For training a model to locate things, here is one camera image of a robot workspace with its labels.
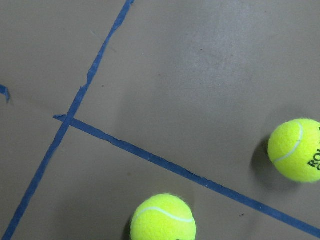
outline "gray floor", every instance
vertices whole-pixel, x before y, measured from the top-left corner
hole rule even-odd
[[[123,0],[0,1],[0,235]],[[297,184],[263,142],[320,120],[320,1],[135,0],[76,118],[320,228],[320,183]],[[135,208],[181,196],[197,240],[315,237],[71,127],[13,240],[127,240]]]

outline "blue tape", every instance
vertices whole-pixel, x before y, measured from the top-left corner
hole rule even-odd
[[[55,115],[54,118],[63,122],[66,119],[66,115]],[[156,155],[154,155],[150,152],[147,152],[137,146],[134,146],[128,142],[118,140],[118,139],[114,138],[113,136],[110,136],[110,135],[102,132],[101,130],[94,128],[93,126],[90,126],[90,125],[88,125],[84,122],[81,122],[79,120],[73,119],[71,121],[71,126],[74,128],[77,128],[87,134],[90,134],[96,138],[99,138],[101,140],[105,140],[120,149],[123,149],[123,150],[125,150],[131,154],[134,154],[142,159],[145,159],[151,163],[154,163],[154,164],[156,164],[164,169],[167,169],[175,174],[178,174],[186,179],[189,179],[199,185],[202,185],[212,191],[215,191],[216,193],[219,193],[223,196],[226,196],[230,199],[233,199],[233,200],[237,201],[238,203],[244,204],[254,210],[257,210],[263,214],[266,214],[270,217],[273,217],[273,218],[275,218],[283,223],[286,223],[296,229],[299,229],[305,233],[308,233],[310,235],[313,235],[315,237],[320,238],[320,229],[319,228],[316,228],[310,224],[307,224],[303,221],[300,221],[292,216],[289,216],[281,211],[278,211],[272,207],[269,207],[261,202],[253,200],[252,198],[244,196],[244,195],[242,195],[234,190],[231,190],[227,187],[219,185],[211,180],[208,180],[204,177],[198,176],[198,175],[188,171],[187,169],[185,169],[177,164],[174,164],[172,162],[165,160],[162,157],[156,156]]]
[[[9,102],[10,94],[8,88],[0,84],[0,94],[5,95],[6,102]]]
[[[13,216],[12,220],[10,221],[9,226],[6,229],[6,231],[2,237],[2,240],[10,240],[12,238],[13,234],[15,233],[16,228],[19,225],[19,222],[28,207],[31,198],[35,194],[36,189],[38,188],[38,185],[44,176],[44,173],[46,171],[46,168],[49,164],[50,159],[52,158],[53,154],[55,153],[55,151],[57,150],[57,148],[61,144],[61,141],[63,140],[73,118],[75,117],[75,115],[76,115],[88,89],[89,89],[89,86],[90,86],[93,78],[95,77],[95,75],[98,71],[100,62],[103,58],[104,52],[107,48],[107,45],[108,45],[112,35],[124,22],[125,17],[126,17],[128,11],[130,9],[130,6],[133,2],[134,2],[134,0],[127,0],[125,2],[121,12],[119,13],[117,19],[115,20],[107,38],[105,39],[100,51],[98,52],[93,64],[91,65],[91,68],[89,69],[89,71],[87,73],[86,84],[84,86],[82,86],[80,88],[80,90],[78,91],[78,93],[76,94],[76,96],[73,100],[73,103],[72,103],[67,115],[65,116],[65,118],[63,120],[62,125],[60,126],[58,132],[56,133],[52,144],[50,145],[48,151],[46,152],[46,154],[45,154],[39,168],[37,169],[28,189],[26,190],[17,210],[15,211],[14,216]]]

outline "fuzzy ball surface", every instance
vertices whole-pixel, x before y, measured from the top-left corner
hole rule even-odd
[[[320,123],[301,118],[281,124],[270,136],[268,155],[288,179],[300,183],[320,180]]]
[[[196,222],[189,206],[169,193],[152,196],[134,212],[131,240],[195,240]]]

